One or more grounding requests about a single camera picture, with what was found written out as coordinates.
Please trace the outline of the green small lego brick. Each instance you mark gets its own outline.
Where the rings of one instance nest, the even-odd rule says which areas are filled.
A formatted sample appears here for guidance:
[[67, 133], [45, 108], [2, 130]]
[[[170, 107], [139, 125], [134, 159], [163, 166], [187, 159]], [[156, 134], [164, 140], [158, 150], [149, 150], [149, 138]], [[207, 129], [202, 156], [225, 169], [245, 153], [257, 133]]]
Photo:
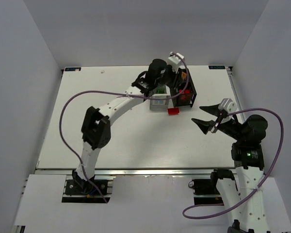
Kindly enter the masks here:
[[156, 94], [166, 94], [166, 87], [160, 86], [156, 89]]

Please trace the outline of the red flower lego piece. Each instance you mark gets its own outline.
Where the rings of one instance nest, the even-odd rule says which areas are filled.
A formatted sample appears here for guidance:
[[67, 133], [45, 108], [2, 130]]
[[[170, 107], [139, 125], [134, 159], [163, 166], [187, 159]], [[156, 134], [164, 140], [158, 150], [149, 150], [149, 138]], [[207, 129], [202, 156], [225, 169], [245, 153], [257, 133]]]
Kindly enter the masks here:
[[185, 89], [185, 90], [180, 89], [179, 90], [179, 93], [182, 94], [182, 95], [184, 95], [184, 94], [190, 94], [190, 90], [189, 89]]

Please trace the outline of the red lego brick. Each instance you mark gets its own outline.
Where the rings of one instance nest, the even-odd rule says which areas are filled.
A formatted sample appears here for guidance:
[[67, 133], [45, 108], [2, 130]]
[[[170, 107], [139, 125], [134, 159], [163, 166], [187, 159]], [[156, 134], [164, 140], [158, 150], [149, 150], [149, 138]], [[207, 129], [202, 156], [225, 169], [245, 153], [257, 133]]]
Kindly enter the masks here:
[[179, 108], [168, 108], [167, 112], [169, 116], [174, 116], [174, 115], [178, 115], [180, 113], [180, 110]]

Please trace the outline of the orange lego brick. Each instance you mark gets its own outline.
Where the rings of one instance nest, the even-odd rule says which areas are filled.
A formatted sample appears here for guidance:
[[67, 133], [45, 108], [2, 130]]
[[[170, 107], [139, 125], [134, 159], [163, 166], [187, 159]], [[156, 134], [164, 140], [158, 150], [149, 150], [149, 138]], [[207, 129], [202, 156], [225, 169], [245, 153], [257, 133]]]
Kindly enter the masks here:
[[186, 80], [187, 79], [187, 73], [186, 72], [182, 72], [181, 73], [181, 78], [182, 78], [182, 80]]

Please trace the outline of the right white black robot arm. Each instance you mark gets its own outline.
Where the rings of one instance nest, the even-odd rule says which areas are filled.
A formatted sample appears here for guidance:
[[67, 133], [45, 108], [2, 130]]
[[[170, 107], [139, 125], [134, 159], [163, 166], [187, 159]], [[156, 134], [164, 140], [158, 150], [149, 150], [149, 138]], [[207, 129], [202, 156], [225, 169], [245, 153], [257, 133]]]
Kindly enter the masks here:
[[263, 190], [258, 186], [264, 178], [264, 157], [261, 141], [266, 136], [268, 123], [260, 115], [251, 115], [240, 123], [234, 114], [237, 105], [230, 99], [220, 104], [201, 106], [200, 109], [216, 120], [192, 121], [207, 134], [221, 131], [235, 139], [231, 146], [231, 157], [237, 176], [231, 170], [216, 168], [210, 175], [212, 186], [221, 195], [226, 209], [236, 206], [228, 212], [229, 233], [269, 233], [266, 220]]

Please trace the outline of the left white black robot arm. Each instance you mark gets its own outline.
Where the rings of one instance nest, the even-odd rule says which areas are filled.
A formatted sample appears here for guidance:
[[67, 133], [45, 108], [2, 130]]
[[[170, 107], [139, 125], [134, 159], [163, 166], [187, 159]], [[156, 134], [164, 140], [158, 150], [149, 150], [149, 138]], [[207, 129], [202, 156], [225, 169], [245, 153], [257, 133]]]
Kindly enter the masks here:
[[121, 96], [99, 108], [87, 109], [81, 127], [81, 161], [72, 172], [73, 180], [83, 194], [97, 188], [94, 183], [95, 166], [101, 149], [111, 139], [111, 126], [114, 122], [145, 100], [156, 100], [154, 95], [159, 87], [172, 87], [184, 61], [179, 53], [170, 55], [166, 61], [154, 59], [148, 70], [141, 73]]

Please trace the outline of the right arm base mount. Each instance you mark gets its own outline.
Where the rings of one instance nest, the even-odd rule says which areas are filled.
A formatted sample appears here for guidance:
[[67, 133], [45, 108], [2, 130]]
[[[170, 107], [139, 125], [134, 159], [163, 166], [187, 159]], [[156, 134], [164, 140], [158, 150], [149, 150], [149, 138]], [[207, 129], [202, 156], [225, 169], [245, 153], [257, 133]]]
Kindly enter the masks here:
[[188, 187], [193, 190], [194, 205], [223, 205], [222, 198], [210, 179], [193, 179]]

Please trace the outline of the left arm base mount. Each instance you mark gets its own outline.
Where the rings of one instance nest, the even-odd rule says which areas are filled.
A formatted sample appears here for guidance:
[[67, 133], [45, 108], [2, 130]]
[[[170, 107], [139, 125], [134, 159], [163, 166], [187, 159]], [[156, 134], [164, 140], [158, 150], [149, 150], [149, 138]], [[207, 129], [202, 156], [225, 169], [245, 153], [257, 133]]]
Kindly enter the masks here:
[[94, 184], [99, 188], [105, 200], [101, 197], [98, 190], [91, 184], [82, 190], [71, 178], [66, 179], [65, 181], [62, 203], [108, 203], [113, 192], [113, 181], [94, 180]]

